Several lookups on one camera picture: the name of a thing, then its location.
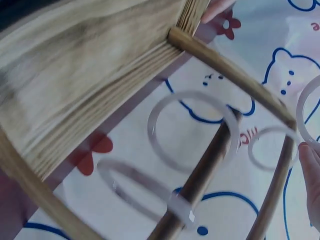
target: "clear plastic ring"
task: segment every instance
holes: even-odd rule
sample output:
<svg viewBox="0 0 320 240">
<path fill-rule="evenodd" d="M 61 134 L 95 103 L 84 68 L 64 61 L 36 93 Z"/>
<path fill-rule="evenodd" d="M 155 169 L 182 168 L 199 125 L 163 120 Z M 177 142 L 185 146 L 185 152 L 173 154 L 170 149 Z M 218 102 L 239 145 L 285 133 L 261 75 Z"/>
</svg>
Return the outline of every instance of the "clear plastic ring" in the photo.
<svg viewBox="0 0 320 240">
<path fill-rule="evenodd" d="M 224 117 L 225 122 L 229 128 L 230 131 L 230 138 L 231 138 L 231 145 L 228 153 L 225 155 L 223 164 L 228 164 L 229 161 L 231 161 L 234 156 L 237 153 L 238 147 L 239 147 L 239 138 L 240 138 L 240 131 L 238 127 L 238 122 L 232 111 L 223 104 L 219 99 L 206 95 L 200 91 L 184 91 L 179 93 L 174 93 L 171 95 L 166 96 L 162 100 L 160 100 L 152 109 L 148 123 L 147 123 L 147 133 L 148 138 L 151 143 L 151 146 L 154 150 L 154 152 L 160 157 L 160 159 L 167 164 L 172 169 L 190 174 L 193 171 L 193 168 L 186 167 L 181 165 L 180 163 L 174 161 L 160 146 L 158 140 L 157 140 L 157 133 L 156 133 L 156 125 L 157 120 L 159 117 L 160 112 L 171 102 L 176 100 L 182 100 L 182 99 L 197 99 L 204 101 L 211 105 L 213 108 L 217 109 Z"/>
<path fill-rule="evenodd" d="M 259 169 L 262 169 L 264 171 L 270 171 L 273 172 L 276 168 L 275 167 L 269 167 L 269 166 L 264 166 L 263 164 L 261 164 L 254 156 L 253 154 L 253 148 L 254 148 L 254 144 L 255 142 L 258 140 L 258 138 L 260 138 L 262 135 L 270 133 L 270 132 L 281 132 L 281 133 L 285 133 L 286 135 L 288 135 L 289 137 L 291 137 L 297 144 L 297 146 L 300 143 L 300 138 L 298 137 L 298 135 L 296 134 L 295 131 L 293 131 L 291 128 L 288 127 L 282 127 L 282 126 L 271 126 L 271 127 L 266 127 L 262 130 L 260 130 L 249 142 L 248 144 L 248 156 L 249 159 L 251 160 L 251 162 L 258 167 Z M 296 163 L 296 161 L 298 160 L 299 157 L 299 153 L 298 151 L 296 152 L 295 158 L 293 158 L 293 160 L 291 161 L 290 164 L 290 168 L 293 167 L 293 165 Z"/>
<path fill-rule="evenodd" d="M 185 224 L 187 229 L 193 230 L 196 227 L 196 217 L 193 213 L 192 206 L 182 196 L 170 191 L 160 182 L 124 162 L 109 158 L 99 161 L 97 164 L 97 171 L 108 187 L 138 212 L 156 222 L 162 218 L 162 216 L 150 211 L 128 195 L 111 176 L 111 170 L 135 181 L 166 202 L 168 209 Z"/>
<path fill-rule="evenodd" d="M 310 81 L 302 90 L 296 105 L 296 124 L 304 141 L 316 151 L 320 152 L 320 143 L 317 142 L 307 131 L 304 121 L 304 108 L 309 95 L 320 86 L 320 75 Z"/>
</svg>

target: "blue outline drawing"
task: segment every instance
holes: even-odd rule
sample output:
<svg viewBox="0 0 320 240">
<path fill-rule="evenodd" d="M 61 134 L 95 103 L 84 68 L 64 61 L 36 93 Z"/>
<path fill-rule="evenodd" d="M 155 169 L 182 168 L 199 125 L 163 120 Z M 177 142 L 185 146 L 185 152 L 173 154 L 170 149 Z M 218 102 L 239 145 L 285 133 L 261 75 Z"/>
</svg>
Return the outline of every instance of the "blue outline drawing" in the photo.
<svg viewBox="0 0 320 240">
<path fill-rule="evenodd" d="M 309 8 L 301 8 L 297 5 L 295 5 L 292 0 L 288 0 L 289 4 L 294 7 L 295 9 L 299 10 L 299 11 L 302 11 L 302 12 L 310 12 L 312 10 L 314 10 L 316 8 L 316 6 L 320 6 L 320 2 L 318 2 L 317 0 L 313 0 L 312 1 L 312 6 L 309 7 Z"/>
<path fill-rule="evenodd" d="M 316 64 L 316 66 L 320 69 L 320 65 L 315 60 L 313 60 L 312 58 L 310 58 L 308 56 L 304 56 L 304 55 L 293 55 L 287 49 L 285 49 L 283 47 L 278 47 L 272 53 L 272 61 L 270 62 L 270 64 L 268 65 L 268 67 L 266 69 L 265 76 L 264 76 L 264 81 L 262 82 L 262 85 L 264 85 L 264 84 L 266 84 L 268 82 L 270 69 L 273 66 L 273 64 L 276 62 L 276 55 L 277 55 L 277 53 L 279 51 L 286 52 L 290 56 L 290 58 L 292 58 L 292 59 L 295 59 L 295 58 L 307 59 L 307 60 L 313 62 L 314 64 Z M 309 116 L 304 121 L 304 124 L 308 123 L 308 121 L 314 115 L 314 113 L 319 108 L 319 106 L 320 106 L 320 99 L 319 99 L 318 103 L 316 104 L 316 106 L 314 107 L 314 109 L 312 110 L 312 112 L 309 114 Z M 287 240 L 290 240 L 290 235 L 289 235 L 289 229 L 288 229 L 288 223 L 287 223 L 286 193 L 287 193 L 287 187 L 288 187 L 288 184 L 289 184 L 289 179 L 290 179 L 290 176 L 291 176 L 291 172 L 292 172 L 292 168 L 289 170 L 288 175 L 286 177 L 286 181 L 285 181 L 284 188 L 283 188 L 283 198 L 282 198 L 282 200 L 283 200 L 283 221 L 284 221 L 284 228 L 285 228 Z"/>
<path fill-rule="evenodd" d="M 182 189 L 182 187 L 178 187 L 177 189 L 174 190 L 174 192 L 179 193 L 181 191 L 181 189 Z M 240 193 L 237 193 L 237 192 L 232 192 L 232 191 L 212 192 L 212 193 L 204 195 L 201 201 L 205 201 L 205 200 L 213 199 L 213 198 L 217 198 L 217 197 L 233 197 L 233 198 L 240 199 L 240 200 L 246 202 L 247 204 L 249 204 L 250 207 L 254 210 L 254 212 L 258 216 L 259 210 L 256 207 L 256 205 L 249 198 L 247 198 L 246 196 L 244 196 Z"/>
<path fill-rule="evenodd" d="M 58 235 L 66 240 L 71 240 L 63 231 L 61 231 L 58 228 L 52 227 L 52 226 L 48 226 L 45 224 L 40 224 L 40 223 L 35 223 L 35 222 L 27 222 L 23 228 L 25 229 L 37 229 L 37 230 L 42 230 L 45 232 L 49 232 L 55 235 Z"/>
<path fill-rule="evenodd" d="M 168 87 L 169 91 L 172 94 L 174 94 L 175 92 L 174 92 L 173 88 L 171 87 L 168 79 L 165 80 L 165 84 Z M 179 101 L 179 102 L 189 112 L 190 116 L 194 120 L 196 120 L 198 122 L 205 123 L 205 124 L 221 124 L 222 121 L 223 121 L 223 118 L 221 118 L 219 120 L 208 120 L 208 119 L 202 118 L 202 117 L 198 116 L 197 114 L 195 114 L 195 112 L 187 104 L 185 104 L 183 101 Z M 228 104 L 226 106 L 228 108 L 230 108 L 231 110 L 234 109 L 232 106 L 230 106 Z M 251 109 L 250 109 L 250 111 L 249 112 L 244 112 L 244 113 L 242 112 L 242 114 L 244 116 L 248 117 L 248 116 L 251 116 L 252 114 L 254 114 L 255 110 L 256 110 L 256 103 L 255 103 L 255 100 L 251 97 Z"/>
<path fill-rule="evenodd" d="M 289 52 L 287 49 L 285 49 L 283 47 L 278 47 L 272 53 L 272 61 L 269 63 L 269 65 L 266 69 L 266 72 L 264 75 L 264 81 L 261 83 L 262 85 L 264 85 L 268 82 L 270 69 L 271 69 L 272 65 L 276 62 L 276 55 L 279 51 L 286 52 L 290 56 L 290 58 L 292 58 L 292 59 L 295 59 L 295 58 L 308 59 L 309 61 L 313 62 L 320 69 L 320 65 L 315 60 L 313 60 L 311 57 L 304 56 L 304 55 L 292 55 L 291 52 Z"/>
</svg>

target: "wooden frame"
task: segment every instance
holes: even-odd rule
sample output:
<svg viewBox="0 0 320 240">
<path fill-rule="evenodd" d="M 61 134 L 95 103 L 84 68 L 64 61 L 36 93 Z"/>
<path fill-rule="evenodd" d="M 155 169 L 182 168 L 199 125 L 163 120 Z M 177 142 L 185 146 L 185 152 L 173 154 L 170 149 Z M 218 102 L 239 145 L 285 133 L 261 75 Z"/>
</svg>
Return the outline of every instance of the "wooden frame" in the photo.
<svg viewBox="0 0 320 240">
<path fill-rule="evenodd" d="M 114 75 L 112 82 L 109 84 L 99 83 L 96 85 L 93 94 L 77 105 L 72 110 L 72 114 L 64 118 L 40 142 L 34 144 L 31 147 L 32 151 L 26 151 L 25 153 L 19 145 L 14 146 L 14 141 L 12 143 L 7 137 L 6 129 L 3 126 L 0 128 L 0 167 L 8 176 L 15 179 L 30 198 L 56 221 L 72 239 L 101 240 L 104 238 L 64 206 L 42 180 L 58 166 L 84 136 L 92 132 L 104 118 L 108 117 L 126 99 L 175 60 L 183 51 L 189 52 L 225 75 L 230 81 L 271 111 L 289 128 L 296 130 L 295 119 L 280 101 L 277 101 L 267 90 L 228 59 L 207 48 L 205 44 L 193 37 L 200 17 L 208 3 L 209 0 L 183 1 L 180 17 L 176 22 L 176 26 L 169 31 L 167 41 L 160 42 L 150 51 L 130 63 L 128 67 L 121 70 L 123 74 L 118 77 Z M 83 115 L 94 115 L 94 119 L 84 117 L 83 120 L 79 121 L 78 118 Z M 239 113 L 236 113 L 236 116 L 238 119 L 240 118 Z M 67 130 L 77 130 L 82 135 L 76 141 L 72 141 L 76 136 L 68 138 L 65 133 L 69 133 Z M 203 192 L 213 177 L 215 167 L 221 160 L 229 138 L 226 132 L 228 132 L 226 126 L 222 124 L 211 142 L 219 141 L 219 148 L 212 148 L 213 144 L 210 144 L 181 191 L 181 195 L 193 207 L 201 200 Z M 261 240 L 265 236 L 289 170 L 293 144 L 292 139 L 285 138 L 269 190 L 247 240 Z M 157 224 L 149 239 L 173 240 L 177 238 L 182 228 L 181 222 L 173 214 L 167 212 Z"/>
</svg>

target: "printed tablecloth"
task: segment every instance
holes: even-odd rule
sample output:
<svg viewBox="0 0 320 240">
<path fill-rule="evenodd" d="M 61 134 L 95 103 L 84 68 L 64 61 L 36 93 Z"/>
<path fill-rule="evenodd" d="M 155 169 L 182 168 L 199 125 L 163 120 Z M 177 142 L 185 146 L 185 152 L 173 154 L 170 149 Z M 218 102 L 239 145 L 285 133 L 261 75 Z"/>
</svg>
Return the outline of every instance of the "printed tablecloth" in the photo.
<svg viewBox="0 0 320 240">
<path fill-rule="evenodd" d="M 320 75 L 320 2 L 317 0 L 238 0 L 233 10 L 220 15 L 226 21 L 212 28 L 218 36 L 209 43 L 280 97 L 294 113 L 303 86 Z M 147 121 L 155 104 L 165 96 L 198 90 L 240 110 L 240 146 L 236 157 L 219 169 L 195 210 L 199 226 L 184 230 L 181 240 L 243 240 L 266 196 L 273 172 L 260 169 L 248 158 L 248 144 L 261 129 L 282 124 L 258 102 L 196 58 L 191 58 L 127 115 L 54 191 L 63 202 L 106 239 L 146 239 L 156 225 L 112 192 L 97 173 L 101 159 L 116 158 L 162 182 L 172 191 L 188 175 L 174 170 L 154 153 L 147 136 Z M 320 139 L 320 91 L 307 100 L 305 124 Z M 177 162 L 195 167 L 222 116 L 198 100 L 169 104 L 157 123 L 160 145 Z M 264 166 L 275 167 L 283 133 L 260 137 L 253 148 Z M 163 215 L 164 203 L 115 172 L 114 178 L 143 206 Z M 306 188 L 299 162 L 289 171 L 267 240 L 317 240 L 306 207 Z M 16 240 L 68 239 L 39 209 Z"/>
</svg>

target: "wooden board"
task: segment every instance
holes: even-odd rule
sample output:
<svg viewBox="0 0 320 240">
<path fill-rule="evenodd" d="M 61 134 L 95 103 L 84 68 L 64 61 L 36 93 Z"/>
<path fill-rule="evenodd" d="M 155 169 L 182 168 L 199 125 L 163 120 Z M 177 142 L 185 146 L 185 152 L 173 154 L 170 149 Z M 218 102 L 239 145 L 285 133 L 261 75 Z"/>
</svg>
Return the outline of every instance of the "wooden board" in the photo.
<svg viewBox="0 0 320 240">
<path fill-rule="evenodd" d="M 179 56 L 164 41 L 184 3 L 68 0 L 0 34 L 0 124 L 42 179 Z"/>
</svg>

